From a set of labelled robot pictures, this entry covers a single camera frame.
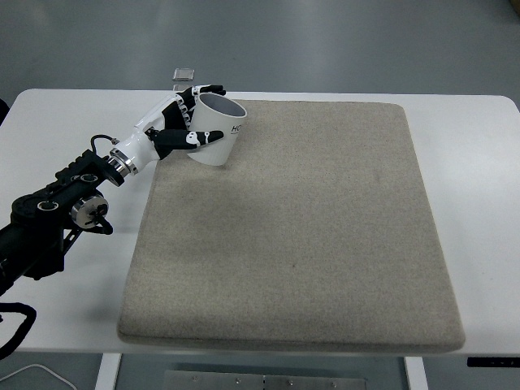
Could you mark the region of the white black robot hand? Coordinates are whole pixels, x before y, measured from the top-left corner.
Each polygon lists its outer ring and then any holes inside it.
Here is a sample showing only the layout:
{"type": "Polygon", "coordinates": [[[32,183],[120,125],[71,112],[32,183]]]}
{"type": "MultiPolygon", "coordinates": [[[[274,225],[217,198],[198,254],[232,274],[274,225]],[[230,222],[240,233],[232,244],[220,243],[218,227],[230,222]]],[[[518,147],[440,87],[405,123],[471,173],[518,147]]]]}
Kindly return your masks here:
{"type": "Polygon", "coordinates": [[[221,166],[246,115],[221,85],[189,87],[160,101],[113,151],[123,155],[131,173],[176,150],[186,151],[197,162],[221,166]]]}

